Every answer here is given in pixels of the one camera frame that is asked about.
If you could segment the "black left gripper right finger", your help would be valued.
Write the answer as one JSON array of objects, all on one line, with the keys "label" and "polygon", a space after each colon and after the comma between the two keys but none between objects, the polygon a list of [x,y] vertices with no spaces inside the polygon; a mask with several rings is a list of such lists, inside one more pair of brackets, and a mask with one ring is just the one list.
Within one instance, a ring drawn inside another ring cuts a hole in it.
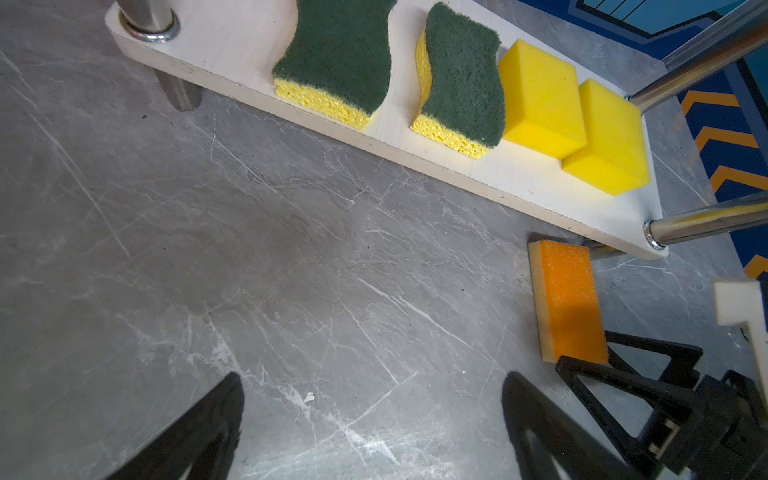
[{"label": "black left gripper right finger", "polygon": [[524,479],[640,479],[518,372],[502,387],[504,420]]}]

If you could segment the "orange sponge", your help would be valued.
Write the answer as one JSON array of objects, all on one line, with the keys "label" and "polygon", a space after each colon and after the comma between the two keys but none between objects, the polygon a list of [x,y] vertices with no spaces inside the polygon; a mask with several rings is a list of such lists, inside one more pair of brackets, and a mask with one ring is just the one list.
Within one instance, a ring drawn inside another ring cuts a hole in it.
[{"label": "orange sponge", "polygon": [[541,359],[609,359],[589,249],[553,240],[528,245]]}]

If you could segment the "green wavy sponge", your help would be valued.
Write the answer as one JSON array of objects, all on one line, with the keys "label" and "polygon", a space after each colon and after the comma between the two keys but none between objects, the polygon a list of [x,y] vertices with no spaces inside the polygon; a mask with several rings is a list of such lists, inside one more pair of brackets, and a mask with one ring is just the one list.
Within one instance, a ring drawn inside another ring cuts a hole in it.
[{"label": "green wavy sponge", "polygon": [[410,129],[475,160],[497,147],[506,125],[500,46],[495,30],[435,3],[416,46],[420,101]]},{"label": "green wavy sponge", "polygon": [[281,99],[363,131],[383,104],[392,58],[389,0],[298,1],[297,26],[272,69]]}]

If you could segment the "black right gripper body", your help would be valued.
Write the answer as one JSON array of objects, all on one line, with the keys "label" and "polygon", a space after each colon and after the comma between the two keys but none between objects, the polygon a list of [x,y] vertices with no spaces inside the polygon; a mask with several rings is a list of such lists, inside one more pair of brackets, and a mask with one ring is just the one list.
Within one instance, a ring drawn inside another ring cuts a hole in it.
[{"label": "black right gripper body", "polygon": [[662,464],[694,479],[765,479],[767,413],[756,383],[733,370],[716,380],[706,376],[694,391],[695,422],[680,428]]}]

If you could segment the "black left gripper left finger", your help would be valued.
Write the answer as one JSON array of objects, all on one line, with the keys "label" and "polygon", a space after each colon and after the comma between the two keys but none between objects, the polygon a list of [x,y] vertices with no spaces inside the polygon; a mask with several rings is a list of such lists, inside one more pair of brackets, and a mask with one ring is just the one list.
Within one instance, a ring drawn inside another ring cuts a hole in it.
[{"label": "black left gripper left finger", "polygon": [[111,479],[225,479],[244,411],[241,377],[231,372]]}]

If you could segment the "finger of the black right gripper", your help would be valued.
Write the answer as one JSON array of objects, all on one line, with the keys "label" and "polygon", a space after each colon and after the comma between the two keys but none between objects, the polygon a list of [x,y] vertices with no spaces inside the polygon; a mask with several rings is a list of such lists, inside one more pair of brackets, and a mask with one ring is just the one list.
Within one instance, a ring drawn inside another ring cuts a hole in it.
[{"label": "finger of the black right gripper", "polygon": [[669,362],[659,377],[660,382],[687,389],[693,389],[698,384],[700,374],[695,367],[703,355],[702,348],[614,331],[606,331],[605,337],[609,344],[666,356]]},{"label": "finger of the black right gripper", "polygon": [[561,357],[556,371],[609,439],[644,477],[694,467],[705,449],[705,402],[692,363],[673,359],[658,379],[628,368]]}]

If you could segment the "yellow sponge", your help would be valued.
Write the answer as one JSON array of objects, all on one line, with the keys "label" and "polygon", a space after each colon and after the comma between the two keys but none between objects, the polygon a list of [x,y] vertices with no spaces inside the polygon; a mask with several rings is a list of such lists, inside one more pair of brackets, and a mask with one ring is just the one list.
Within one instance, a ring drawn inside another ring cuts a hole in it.
[{"label": "yellow sponge", "polygon": [[576,68],[519,39],[499,63],[503,139],[563,160],[587,144]]},{"label": "yellow sponge", "polygon": [[612,196],[648,185],[639,108],[593,79],[579,86],[579,94],[587,144],[562,160],[562,170]]}]

